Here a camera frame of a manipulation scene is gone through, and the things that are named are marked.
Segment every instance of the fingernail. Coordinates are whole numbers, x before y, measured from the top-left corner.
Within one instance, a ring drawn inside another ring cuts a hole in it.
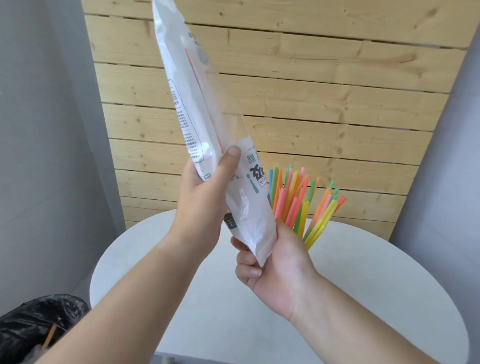
[[[245,256],[245,259],[247,260],[247,263],[250,263],[250,264],[253,264],[257,261],[257,259],[255,258],[255,256],[253,255],[253,253],[250,253],[250,254],[247,254]]]
[[[259,277],[262,275],[262,270],[259,268],[250,268],[250,274]]]
[[[237,146],[231,146],[227,149],[227,153],[236,158],[240,157],[241,150]]]

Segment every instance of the bundle of straws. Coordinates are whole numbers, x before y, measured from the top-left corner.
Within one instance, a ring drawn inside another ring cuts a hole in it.
[[[338,199],[339,188],[333,189],[334,181],[328,188],[315,210],[312,221],[305,231],[307,214],[312,203],[313,196],[317,189],[320,177],[315,180],[305,175],[305,168],[299,171],[293,170],[293,165],[287,168],[285,179],[282,169],[275,167],[270,170],[270,205],[272,206],[275,218],[280,218],[301,238],[310,249],[325,230],[333,214],[338,211],[340,206],[346,201],[343,196]],[[310,184],[308,198],[304,201],[307,186]]]

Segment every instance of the hand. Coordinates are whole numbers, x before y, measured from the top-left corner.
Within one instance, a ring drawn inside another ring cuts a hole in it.
[[[177,213],[169,235],[189,244],[202,260],[211,253],[220,236],[223,217],[228,210],[227,186],[235,174],[240,154],[240,148],[231,146],[206,182],[198,176],[191,159],[183,170]]]
[[[276,220],[278,240],[263,271],[246,245],[235,237],[231,242],[240,250],[237,277],[272,311],[291,321],[310,282],[319,276],[302,239],[282,220]]]

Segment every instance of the gray wall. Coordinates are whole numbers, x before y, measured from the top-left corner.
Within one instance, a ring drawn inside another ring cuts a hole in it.
[[[480,363],[480,29],[470,46],[391,242],[450,294]]]
[[[79,0],[0,1],[0,314],[71,292],[124,229],[85,37]]]

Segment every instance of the white round table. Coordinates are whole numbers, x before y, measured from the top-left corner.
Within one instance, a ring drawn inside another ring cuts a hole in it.
[[[174,217],[175,210],[152,216],[110,245],[93,273],[92,306],[166,235]],[[198,269],[156,352],[230,364],[321,363],[286,320],[237,280],[237,251],[230,236],[223,225],[216,248]],[[460,313],[440,284],[407,254],[338,222],[330,222],[310,254],[323,276],[428,355],[444,364],[467,361],[468,336]]]

